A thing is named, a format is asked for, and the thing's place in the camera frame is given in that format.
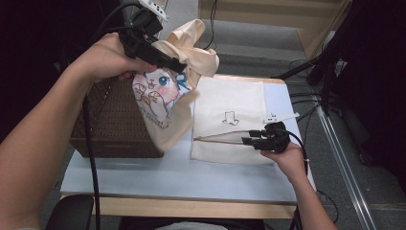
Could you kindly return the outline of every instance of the black line drawing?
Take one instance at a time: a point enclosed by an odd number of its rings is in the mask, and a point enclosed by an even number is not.
[[[236,114],[234,111],[228,111],[224,114],[225,120],[223,120],[223,124],[229,124],[232,126],[236,126],[239,123],[239,120],[236,120]]]

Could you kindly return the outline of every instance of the drawing on cloth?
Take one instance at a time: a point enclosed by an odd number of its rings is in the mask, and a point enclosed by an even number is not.
[[[134,77],[132,88],[138,106],[147,116],[153,117],[158,122],[169,118],[171,107],[183,95],[176,81],[170,77],[170,73],[164,69],[157,69],[151,73],[133,72],[132,75]]]
[[[223,120],[223,124],[229,124],[232,126],[236,126],[239,123],[239,120],[236,120],[236,114],[234,111],[228,111],[224,114],[225,120]]]

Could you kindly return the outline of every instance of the black equipment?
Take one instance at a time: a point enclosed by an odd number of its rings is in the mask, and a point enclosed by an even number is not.
[[[169,57],[151,45],[158,40],[154,35],[163,29],[157,15],[141,4],[137,7],[138,11],[130,19],[130,27],[119,31],[125,54],[129,58],[138,57],[159,68],[165,67],[181,73],[186,68],[186,64],[180,63],[179,59]]]
[[[289,133],[283,122],[267,124],[263,130],[249,130],[249,134],[256,138],[241,137],[242,143],[253,146],[255,150],[284,152],[290,143]]]

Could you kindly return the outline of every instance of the white tabletop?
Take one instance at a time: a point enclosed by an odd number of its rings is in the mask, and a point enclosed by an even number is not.
[[[286,85],[266,83],[264,89],[268,112],[293,113]],[[286,129],[300,136],[295,119],[284,123]],[[190,130],[163,158],[97,158],[100,193],[125,197],[296,201],[291,184],[275,163],[254,166],[202,162],[191,160],[191,149]],[[313,183],[311,173],[308,177]],[[77,151],[65,173],[61,192],[93,193],[89,159]]]

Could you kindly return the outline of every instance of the right hand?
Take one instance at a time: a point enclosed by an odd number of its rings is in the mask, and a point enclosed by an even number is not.
[[[260,154],[275,161],[290,182],[306,176],[303,150],[292,142],[289,143],[286,150],[282,153],[262,150]]]

